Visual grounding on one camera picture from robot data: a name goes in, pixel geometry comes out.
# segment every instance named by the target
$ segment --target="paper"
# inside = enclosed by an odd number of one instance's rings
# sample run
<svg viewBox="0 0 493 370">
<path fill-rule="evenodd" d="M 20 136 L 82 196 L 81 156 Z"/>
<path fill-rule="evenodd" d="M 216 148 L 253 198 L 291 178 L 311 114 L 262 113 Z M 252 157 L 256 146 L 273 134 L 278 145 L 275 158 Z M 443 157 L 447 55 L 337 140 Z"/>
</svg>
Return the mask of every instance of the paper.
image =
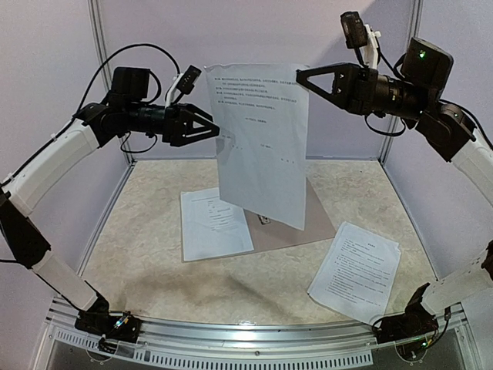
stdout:
<svg viewBox="0 0 493 370">
<path fill-rule="evenodd" d="M 305 227 L 308 90 L 293 64 L 206 67 L 221 200 Z"/>
<path fill-rule="evenodd" d="M 371 325 L 385 313 L 400 258 L 398 243 L 344 222 L 308 294 Z"/>
<path fill-rule="evenodd" d="M 183 260 L 253 251 L 245 214 L 219 199 L 219 188 L 181 194 Z"/>
<path fill-rule="evenodd" d="M 332 239 L 336 234 L 324 206 L 308 180 L 305 230 L 298 230 L 281 222 L 265 219 L 248 210 L 245 211 L 245 218 L 255 252 L 273 251 L 294 245 L 324 241 Z"/>
</svg>

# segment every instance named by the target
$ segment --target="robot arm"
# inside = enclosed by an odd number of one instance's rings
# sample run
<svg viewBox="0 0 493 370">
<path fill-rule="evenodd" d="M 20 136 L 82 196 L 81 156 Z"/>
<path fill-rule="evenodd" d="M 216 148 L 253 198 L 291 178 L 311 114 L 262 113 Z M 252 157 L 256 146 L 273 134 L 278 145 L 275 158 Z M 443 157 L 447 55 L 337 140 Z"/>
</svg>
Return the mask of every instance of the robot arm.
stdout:
<svg viewBox="0 0 493 370">
<path fill-rule="evenodd" d="M 96 335 L 135 342 L 141 321 L 130 313 L 113 314 L 108 301 L 51 251 L 49 242 L 28 219 L 43 196 L 80 160 L 116 136 L 131 132 L 161 135 L 171 146 L 195 143 L 219 134 L 212 116 L 175 97 L 188 95 L 200 71 L 190 66 L 166 94 L 165 106 L 150 105 L 148 69 L 119 67 L 102 103 L 79 110 L 52 142 L 0 186 L 0 231 L 15 260 L 33 271 L 79 310 L 75 327 Z"/>
<path fill-rule="evenodd" d="M 391 68 L 396 77 L 381 75 L 375 62 L 376 54 L 383 58 L 377 43 L 379 33 L 363 25 L 356 12 L 344 13 L 341 22 L 347 47 L 355 50 L 360 65 L 339 63 L 298 71 L 298 83 L 340 109 L 365 119 L 370 114 L 400 117 L 408 129 L 416 129 L 445 161 L 452 162 L 467 176 L 493 206 L 493 146 L 480 123 L 476 119 L 473 122 L 466 109 L 440 99 L 453 64 L 452 56 L 429 42 L 413 38 L 406 54 Z M 334 74 L 330 92 L 309 81 L 312 76 L 328 73 Z M 418 288 L 403 314 L 382 318 L 376 330 L 377 341 L 395 341 L 433 331 L 438 328 L 436 315 L 491 287 L 493 242 L 462 270 Z"/>
</svg>

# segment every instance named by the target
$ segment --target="table surface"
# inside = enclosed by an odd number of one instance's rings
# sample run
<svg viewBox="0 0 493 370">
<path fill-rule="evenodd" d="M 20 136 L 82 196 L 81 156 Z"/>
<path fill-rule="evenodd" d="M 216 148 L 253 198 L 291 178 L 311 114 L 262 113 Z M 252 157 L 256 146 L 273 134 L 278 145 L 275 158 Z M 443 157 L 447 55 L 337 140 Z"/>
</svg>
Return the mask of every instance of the table surface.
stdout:
<svg viewBox="0 0 493 370">
<path fill-rule="evenodd" d="M 386 312 L 403 311 L 416 288 L 433 281 L 434 273 L 380 164 L 309 160 L 307 176 L 336 229 L 348 221 L 400 244 Z M 180 192 L 217 186 L 215 160 L 138 162 L 83 277 L 112 310 L 151 318 L 257 325 L 349 320 L 307 295 L 332 240 L 182 262 Z"/>
</svg>

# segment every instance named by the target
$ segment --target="white paper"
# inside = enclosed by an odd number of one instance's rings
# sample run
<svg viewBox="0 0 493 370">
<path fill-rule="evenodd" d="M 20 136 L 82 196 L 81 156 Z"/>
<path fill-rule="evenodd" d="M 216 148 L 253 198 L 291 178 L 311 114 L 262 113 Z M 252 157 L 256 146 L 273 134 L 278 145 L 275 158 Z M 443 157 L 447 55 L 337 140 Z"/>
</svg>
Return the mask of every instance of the white paper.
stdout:
<svg viewBox="0 0 493 370">
<path fill-rule="evenodd" d="M 308 90 L 294 64 L 206 67 L 221 200 L 304 230 Z"/>
<path fill-rule="evenodd" d="M 308 294 L 328 308 L 372 324 L 385 313 L 400 258 L 399 243 L 344 222 Z"/>
<path fill-rule="evenodd" d="M 253 251 L 240 207 L 219 199 L 219 188 L 181 194 L 183 260 L 230 256 Z"/>
</svg>

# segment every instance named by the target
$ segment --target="black joint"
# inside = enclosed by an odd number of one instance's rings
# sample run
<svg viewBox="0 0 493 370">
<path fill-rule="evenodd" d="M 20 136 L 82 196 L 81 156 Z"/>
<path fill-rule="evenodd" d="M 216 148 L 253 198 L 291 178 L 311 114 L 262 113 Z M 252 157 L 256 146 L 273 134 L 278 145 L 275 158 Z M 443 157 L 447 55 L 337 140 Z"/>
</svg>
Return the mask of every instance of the black joint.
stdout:
<svg viewBox="0 0 493 370">
<path fill-rule="evenodd" d="M 348 49 L 359 49 L 368 45 L 368 34 L 358 12 L 345 12 L 340 15 L 340 23 L 346 37 Z"/>
<path fill-rule="evenodd" d="M 1 190 L 0 225 L 15 260 L 28 269 L 40 262 L 46 251 L 51 250 L 49 242 Z"/>
<path fill-rule="evenodd" d="M 488 253 L 486 254 L 485 261 L 481 264 L 481 268 L 484 268 L 493 280 L 493 240 L 490 241 L 486 250 Z"/>
<path fill-rule="evenodd" d="M 441 157 L 450 162 L 457 152 L 472 138 L 472 120 L 454 104 L 438 104 L 438 118 L 424 112 L 416 130 Z"/>
<path fill-rule="evenodd" d="M 149 88 L 150 69 L 134 67 L 117 67 L 113 72 L 111 84 L 110 105 L 125 105 L 139 102 L 147 97 Z"/>
<path fill-rule="evenodd" d="M 438 327 L 437 319 L 421 305 L 423 293 L 430 283 L 419 287 L 404 310 L 403 314 L 386 316 L 376 331 L 377 342 L 387 343 L 418 335 L 423 335 Z"/>
<path fill-rule="evenodd" d="M 96 302 L 87 311 L 79 311 L 75 328 L 94 335 L 105 335 L 106 339 L 137 343 L 142 320 L 126 312 L 126 320 L 118 325 L 121 316 L 110 315 L 108 301 L 98 291 L 95 292 Z"/>
<path fill-rule="evenodd" d="M 84 125 L 91 127 L 99 147 L 105 146 L 113 137 L 124 134 L 128 114 L 111 106 L 90 103 L 79 110 L 75 118 L 84 121 Z"/>
</svg>

